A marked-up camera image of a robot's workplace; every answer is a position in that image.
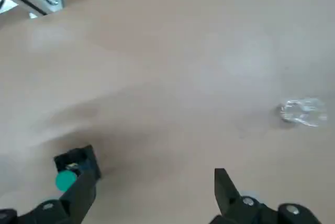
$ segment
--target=transparent plastic bottle cap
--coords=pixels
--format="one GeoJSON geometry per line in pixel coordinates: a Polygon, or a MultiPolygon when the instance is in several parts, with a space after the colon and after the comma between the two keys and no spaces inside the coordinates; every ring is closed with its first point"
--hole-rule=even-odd
{"type": "Polygon", "coordinates": [[[281,107],[283,120],[306,126],[319,126],[327,120],[325,104],[317,98],[287,100],[281,107]]]}

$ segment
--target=table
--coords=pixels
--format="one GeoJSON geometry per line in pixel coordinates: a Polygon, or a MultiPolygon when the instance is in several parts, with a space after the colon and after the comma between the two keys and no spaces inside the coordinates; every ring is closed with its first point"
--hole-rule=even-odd
{"type": "Polygon", "coordinates": [[[1,207],[58,196],[52,157],[91,143],[104,179],[84,223],[208,223],[215,167],[330,223],[332,3],[87,0],[3,28],[1,207]],[[281,123],[275,107],[303,96],[327,125],[281,123]]]}

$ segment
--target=clear plastic object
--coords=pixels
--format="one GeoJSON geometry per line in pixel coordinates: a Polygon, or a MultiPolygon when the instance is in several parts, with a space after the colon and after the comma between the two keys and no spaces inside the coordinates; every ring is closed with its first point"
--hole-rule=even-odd
{"type": "Polygon", "coordinates": [[[327,120],[325,104],[317,98],[290,99],[281,106],[284,121],[319,126],[327,120]]]}

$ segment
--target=teal circular marker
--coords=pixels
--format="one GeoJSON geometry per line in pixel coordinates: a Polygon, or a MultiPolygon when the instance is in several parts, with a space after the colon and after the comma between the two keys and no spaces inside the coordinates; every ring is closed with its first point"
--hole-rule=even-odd
{"type": "Polygon", "coordinates": [[[77,175],[74,172],[70,170],[61,171],[56,177],[56,187],[60,191],[65,192],[72,186],[76,179],[77,175]]]}

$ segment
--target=screw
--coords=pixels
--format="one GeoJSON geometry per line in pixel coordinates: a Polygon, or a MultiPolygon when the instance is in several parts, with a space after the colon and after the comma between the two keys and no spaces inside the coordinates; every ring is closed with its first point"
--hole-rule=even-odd
{"type": "Polygon", "coordinates": [[[286,206],[287,211],[293,213],[294,215],[297,215],[299,213],[299,209],[296,206],[288,205],[286,206]]]}
{"type": "Polygon", "coordinates": [[[253,206],[253,200],[251,198],[248,198],[248,197],[243,199],[243,203],[247,204],[249,206],[253,206]]]}
{"type": "Polygon", "coordinates": [[[68,164],[66,166],[66,169],[68,169],[68,170],[76,169],[76,168],[78,168],[78,164],[77,163],[71,163],[71,164],[68,164]]]}
{"type": "Polygon", "coordinates": [[[53,207],[53,203],[47,203],[43,206],[43,210],[47,210],[53,207]]]}

